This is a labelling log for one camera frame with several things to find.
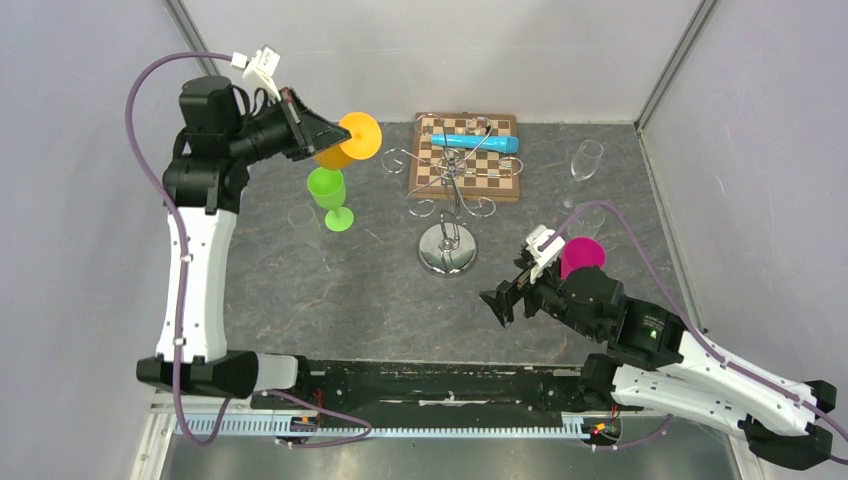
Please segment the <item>orange plastic wine glass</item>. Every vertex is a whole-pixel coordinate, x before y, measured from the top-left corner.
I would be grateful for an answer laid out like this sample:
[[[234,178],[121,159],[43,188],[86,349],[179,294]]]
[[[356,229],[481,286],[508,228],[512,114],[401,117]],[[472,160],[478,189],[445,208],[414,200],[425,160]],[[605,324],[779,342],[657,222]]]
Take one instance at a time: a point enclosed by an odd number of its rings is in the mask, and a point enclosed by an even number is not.
[[[339,125],[351,138],[315,157],[316,163],[329,170],[344,169],[356,161],[372,158],[382,146],[382,130],[378,122],[364,112],[345,115]]]

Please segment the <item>green plastic wine glass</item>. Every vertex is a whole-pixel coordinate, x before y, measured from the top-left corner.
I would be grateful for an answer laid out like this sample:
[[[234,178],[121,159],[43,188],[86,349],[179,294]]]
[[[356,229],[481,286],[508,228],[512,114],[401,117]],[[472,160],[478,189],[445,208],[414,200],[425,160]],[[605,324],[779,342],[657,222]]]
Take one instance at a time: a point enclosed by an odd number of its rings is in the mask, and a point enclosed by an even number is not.
[[[346,184],[340,170],[315,168],[307,178],[307,189],[316,204],[326,211],[325,226],[333,232],[343,232],[354,223],[352,210],[345,206]]]

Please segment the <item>chrome wine glass rack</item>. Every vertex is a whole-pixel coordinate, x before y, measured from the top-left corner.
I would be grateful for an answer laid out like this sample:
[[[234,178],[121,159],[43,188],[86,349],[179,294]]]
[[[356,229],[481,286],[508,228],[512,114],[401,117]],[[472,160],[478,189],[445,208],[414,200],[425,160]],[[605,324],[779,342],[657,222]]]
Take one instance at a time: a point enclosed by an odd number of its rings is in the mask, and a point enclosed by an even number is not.
[[[380,156],[384,170],[391,174],[409,173],[410,161],[402,154],[411,149],[391,148]],[[408,212],[418,218],[430,217],[436,224],[429,227],[417,244],[417,258],[429,273],[440,277],[456,277],[469,270],[478,257],[478,244],[474,235],[463,223],[463,215],[483,219],[494,215],[495,201],[481,197],[469,199],[460,193],[456,180],[459,166],[458,148],[444,147],[447,173],[442,181],[445,197],[415,198],[411,193],[404,197]]]

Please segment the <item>pink plastic wine glass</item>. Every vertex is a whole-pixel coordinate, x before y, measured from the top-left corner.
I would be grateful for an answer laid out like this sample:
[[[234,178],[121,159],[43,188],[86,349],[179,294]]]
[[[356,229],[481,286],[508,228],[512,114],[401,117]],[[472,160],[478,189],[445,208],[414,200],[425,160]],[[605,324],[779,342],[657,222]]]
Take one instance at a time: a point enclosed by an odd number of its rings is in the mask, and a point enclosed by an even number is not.
[[[604,247],[592,238],[577,237],[566,243],[560,255],[560,278],[584,267],[603,268],[606,263]]]

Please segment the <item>clear wine glass back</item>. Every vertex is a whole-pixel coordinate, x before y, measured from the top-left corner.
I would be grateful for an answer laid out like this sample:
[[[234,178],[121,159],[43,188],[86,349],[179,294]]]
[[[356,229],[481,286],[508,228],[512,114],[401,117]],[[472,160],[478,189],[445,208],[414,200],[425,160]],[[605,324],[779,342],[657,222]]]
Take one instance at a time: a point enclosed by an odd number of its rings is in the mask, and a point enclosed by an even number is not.
[[[314,209],[308,204],[292,207],[287,220],[295,235],[307,246],[320,250],[322,248],[322,231]]]

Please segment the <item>clear wine glass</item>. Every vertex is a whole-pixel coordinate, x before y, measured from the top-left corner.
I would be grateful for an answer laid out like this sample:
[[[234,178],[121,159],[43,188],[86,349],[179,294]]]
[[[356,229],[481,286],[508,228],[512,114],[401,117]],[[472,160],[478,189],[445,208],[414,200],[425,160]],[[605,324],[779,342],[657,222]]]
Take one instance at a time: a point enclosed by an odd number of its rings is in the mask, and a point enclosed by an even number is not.
[[[582,212],[575,214],[576,218],[567,228],[567,234],[570,238],[595,239],[605,223],[606,210],[599,206],[587,207],[586,204],[580,204],[579,208],[582,208]]]
[[[314,209],[308,204],[292,207],[287,220],[295,235],[307,246],[320,250],[322,248],[322,231]]]
[[[571,156],[570,173],[565,186],[555,196],[555,206],[560,213],[571,214],[577,207],[578,193],[583,190],[582,185],[597,172],[603,154],[604,146],[596,140],[587,139],[580,143]]]

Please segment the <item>clear wine glass front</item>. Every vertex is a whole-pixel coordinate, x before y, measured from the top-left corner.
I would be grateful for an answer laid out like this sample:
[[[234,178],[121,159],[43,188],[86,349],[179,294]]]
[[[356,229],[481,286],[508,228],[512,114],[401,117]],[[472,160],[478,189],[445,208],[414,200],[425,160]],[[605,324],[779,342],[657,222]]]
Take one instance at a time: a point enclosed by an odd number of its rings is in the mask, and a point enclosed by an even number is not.
[[[587,207],[586,204],[580,204],[579,208],[582,208],[582,212],[575,214],[576,218],[567,228],[567,234],[570,238],[595,239],[605,223],[606,210],[599,206]]]

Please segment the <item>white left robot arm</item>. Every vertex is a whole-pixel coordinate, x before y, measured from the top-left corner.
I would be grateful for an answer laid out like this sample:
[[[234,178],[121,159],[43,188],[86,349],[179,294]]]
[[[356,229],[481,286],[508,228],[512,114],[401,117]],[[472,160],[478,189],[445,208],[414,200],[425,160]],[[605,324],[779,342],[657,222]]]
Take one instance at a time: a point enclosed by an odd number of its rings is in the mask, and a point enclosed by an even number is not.
[[[167,200],[171,261],[166,316],[153,356],[136,366],[137,379],[181,394],[244,399],[275,389],[291,408],[314,393],[305,358],[229,348],[224,328],[227,258],[242,191],[253,164],[281,154],[305,160],[351,133],[309,109],[289,89],[248,94],[223,76],[183,85],[185,122],[172,160],[156,183]]]

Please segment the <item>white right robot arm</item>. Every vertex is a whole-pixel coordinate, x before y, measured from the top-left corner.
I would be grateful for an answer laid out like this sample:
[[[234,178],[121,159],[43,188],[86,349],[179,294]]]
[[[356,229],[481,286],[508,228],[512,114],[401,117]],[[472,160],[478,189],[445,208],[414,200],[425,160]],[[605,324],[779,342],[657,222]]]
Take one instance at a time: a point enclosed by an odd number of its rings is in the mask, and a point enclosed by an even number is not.
[[[481,299],[503,326],[524,306],[606,347],[590,355],[577,382],[591,408],[608,403],[698,422],[747,442],[757,457],[803,471],[832,457],[833,435],[817,425],[835,406],[836,388],[797,382],[758,367],[691,332],[673,312],[629,297],[598,267],[560,279],[545,269],[503,281]]]

